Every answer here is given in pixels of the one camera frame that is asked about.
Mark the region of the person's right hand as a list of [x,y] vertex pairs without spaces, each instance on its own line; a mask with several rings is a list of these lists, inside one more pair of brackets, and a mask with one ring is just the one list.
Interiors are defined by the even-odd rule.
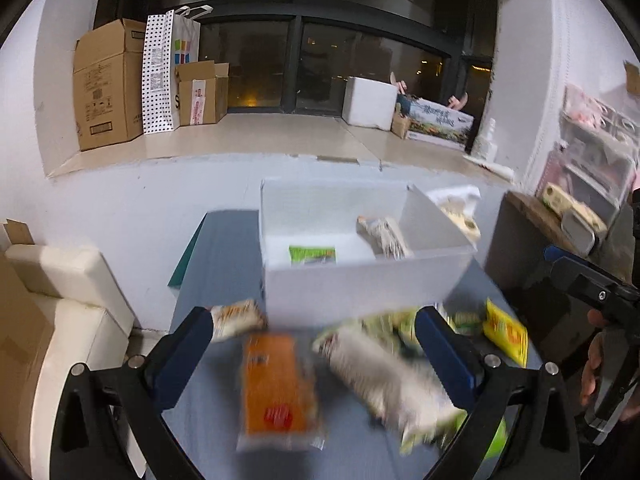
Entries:
[[[594,309],[591,309],[587,314],[588,321],[591,325],[597,328],[605,328],[606,319],[603,315]],[[603,361],[603,344],[602,334],[597,334],[591,341],[588,350],[588,359],[582,371],[582,385],[580,386],[580,404],[587,406],[590,402],[590,398],[596,391],[597,387],[597,371],[599,370]],[[639,417],[639,390],[636,390],[629,399],[626,408],[623,409],[620,414],[621,422],[629,422]]]

